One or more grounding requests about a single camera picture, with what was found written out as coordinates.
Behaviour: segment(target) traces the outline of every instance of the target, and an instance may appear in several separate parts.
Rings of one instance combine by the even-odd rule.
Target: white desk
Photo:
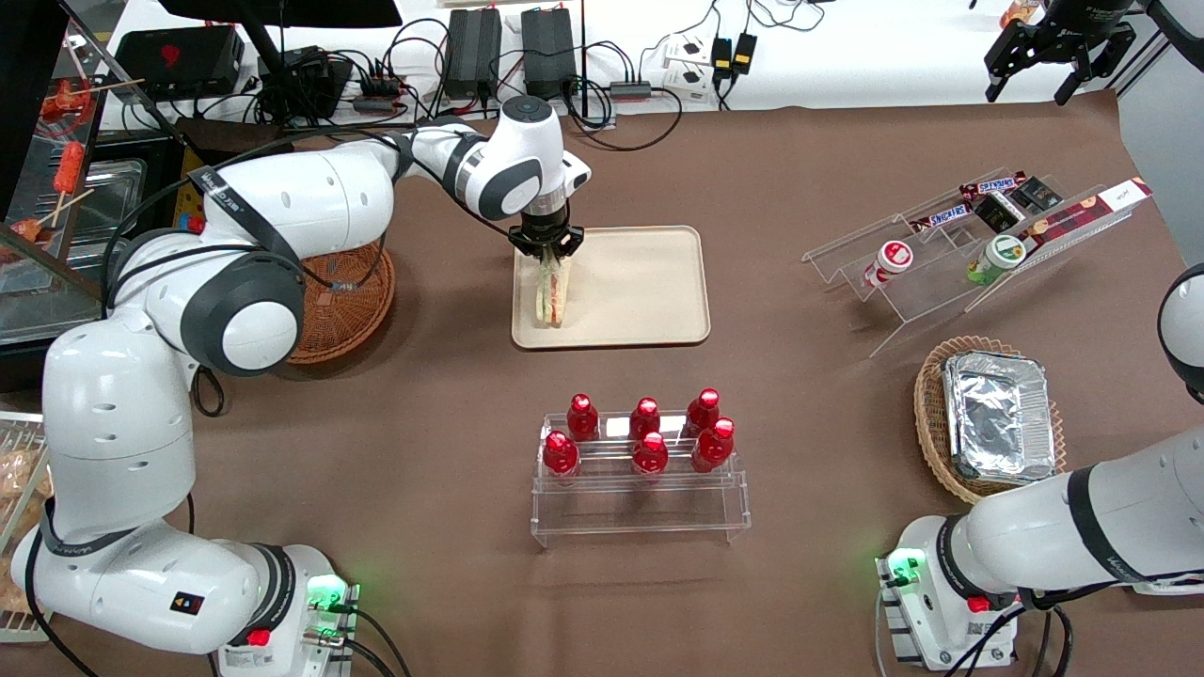
[[[585,0],[586,37],[590,42],[612,40],[622,47],[633,60],[639,60],[639,51],[654,45],[665,33],[680,30],[697,22],[709,0]],[[755,22],[749,31],[757,35],[752,70],[739,80],[728,102],[733,108],[768,110],[785,106],[810,108],[877,107],[877,106],[929,106],[984,104],[987,87],[986,66],[982,58],[998,36],[999,14],[1010,0],[981,0],[969,11],[968,0],[836,0],[822,5],[826,11],[824,23],[811,33],[796,33],[783,28],[766,29]],[[763,0],[779,20],[790,14],[790,7],[778,0]],[[449,10],[435,6],[433,0],[397,0],[406,22],[420,17],[437,17],[444,22]],[[555,4],[502,5],[503,19],[532,7],[554,7]],[[579,2],[565,2],[573,17],[573,34],[579,36]],[[743,0],[719,0],[716,7],[722,13],[721,35],[734,39],[744,27],[745,5]],[[809,6],[799,7],[795,24],[805,27],[818,16]],[[708,19],[703,29],[710,35],[715,30],[715,17]],[[129,0],[118,22],[111,45],[134,30],[200,25],[201,22],[169,14],[154,0]],[[276,29],[268,29],[276,35]],[[372,57],[389,46],[395,29],[332,30],[290,28],[284,31],[289,48],[318,45],[326,49],[360,49]],[[443,39],[442,29],[424,23],[407,29],[405,35],[421,35],[436,43]],[[507,25],[502,28],[502,51],[521,47],[520,37]],[[501,72],[506,72],[519,54],[501,59]],[[253,75],[256,52],[247,41],[241,77]],[[431,90],[436,84],[433,49],[420,42],[407,42],[394,51],[394,64],[399,75],[405,73],[420,90]],[[644,60],[644,78],[654,86],[661,84],[663,70],[660,53]],[[1001,101],[1047,101],[1066,78],[1069,66],[1041,65],[1014,77],[1001,96]],[[619,58],[606,49],[591,49],[589,77],[602,84],[621,80]],[[512,78],[521,86],[521,72]],[[501,96],[515,95],[502,88]],[[214,100],[201,100],[203,108]],[[238,119],[249,98],[231,99],[213,108],[208,117]],[[191,101],[177,102],[185,114],[191,113]],[[160,110],[175,117],[171,106]],[[675,110],[671,100],[657,98],[641,104],[621,104],[621,113],[663,112]],[[714,110],[714,106],[686,104],[686,110]],[[364,122],[341,105],[336,122]],[[126,117],[130,126],[132,117]],[[110,98],[105,110],[102,128],[122,126],[120,104]]]

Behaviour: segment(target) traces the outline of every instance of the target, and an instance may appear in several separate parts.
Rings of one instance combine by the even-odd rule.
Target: green status light
[[[899,548],[886,558],[886,565],[896,577],[907,578],[915,583],[920,579],[920,566],[923,565],[923,551],[915,548]]]
[[[347,595],[347,583],[334,573],[314,576],[309,579],[308,600],[318,608],[329,608],[330,605],[340,604]]]

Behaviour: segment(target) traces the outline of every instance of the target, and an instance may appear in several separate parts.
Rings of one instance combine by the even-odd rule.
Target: clear acrylic stand
[[[1007,176],[1015,176],[1015,172],[1007,167],[999,167],[969,183],[981,183]],[[1044,176],[1040,181],[1058,195],[1066,195],[1066,190],[1052,177]],[[995,236],[991,228],[978,216],[962,217],[920,232],[913,232],[909,225],[910,222],[951,208],[961,201],[962,196],[957,189],[949,190],[907,212],[897,213],[813,249],[803,257],[804,263],[809,261],[815,266],[824,282],[843,281],[848,283],[862,302],[869,301],[875,294],[880,295],[893,311],[898,324],[874,348],[874,352],[869,354],[870,358],[881,352],[892,338],[916,320],[972,296],[974,296],[970,306],[973,307],[979,301],[985,300],[991,289],[1002,287],[1003,278],[992,287],[984,288],[966,277],[966,267],[978,258],[986,241]],[[1068,204],[1070,202],[1063,201],[1041,216],[1061,210]],[[1040,217],[1021,222],[1007,232],[1019,232],[1038,218]],[[913,264],[905,272],[895,276],[886,284],[872,287],[866,282],[863,275],[866,267],[878,255],[878,249],[887,240],[901,240],[910,246],[914,255]],[[1005,277],[1011,278],[1019,275],[1020,271],[1026,270],[1027,265],[1021,265],[1013,275]]]
[[[548,547],[551,536],[641,534],[651,531],[724,531],[727,541],[751,522],[748,483],[739,452],[708,473],[695,472],[695,437],[683,437],[684,411],[661,412],[661,434],[669,451],[663,475],[649,478],[631,467],[635,442],[627,440],[627,413],[600,414],[600,437],[578,442],[580,475],[553,477],[543,465],[543,440],[567,431],[565,414],[543,419],[531,490],[531,535]]]

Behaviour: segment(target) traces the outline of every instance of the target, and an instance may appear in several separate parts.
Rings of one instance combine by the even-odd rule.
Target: wicker basket
[[[942,365],[945,360],[969,351],[986,351],[1022,357],[1011,346],[982,336],[958,336],[937,346],[923,360],[915,378],[915,430],[923,449],[923,460],[933,475],[958,499],[974,505],[985,496],[1015,489],[1013,484],[966,479],[954,470],[949,454],[949,416],[945,405],[945,383]],[[1062,417],[1050,401],[1050,424],[1054,429],[1055,472],[1066,471],[1066,437],[1062,435]]]
[[[358,281],[371,270],[378,245],[305,260],[325,279]],[[346,355],[372,336],[393,305],[396,278],[388,253],[372,277],[354,292],[331,292],[306,277],[305,323],[301,341],[289,355],[291,365],[313,365]]]

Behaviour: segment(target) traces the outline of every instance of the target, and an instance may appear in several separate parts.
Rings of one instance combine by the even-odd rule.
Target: red bottle
[[[715,425],[698,435],[690,460],[697,472],[710,472],[724,465],[736,451],[736,424],[730,418],[720,418]]]
[[[716,420],[719,420],[719,392],[714,388],[707,388],[686,407],[685,425],[681,428],[681,436],[697,437],[700,432],[714,425]]]
[[[578,393],[568,405],[568,435],[578,442],[598,438],[598,410],[588,395]]]
[[[582,454],[567,435],[553,430],[543,442],[543,465],[553,477],[577,477],[582,471]]]
[[[631,453],[631,469],[636,475],[660,475],[669,464],[669,451],[660,432],[649,432],[636,442]]]
[[[649,432],[661,431],[661,410],[656,406],[656,400],[644,398],[636,405],[628,420],[627,438],[643,440]]]

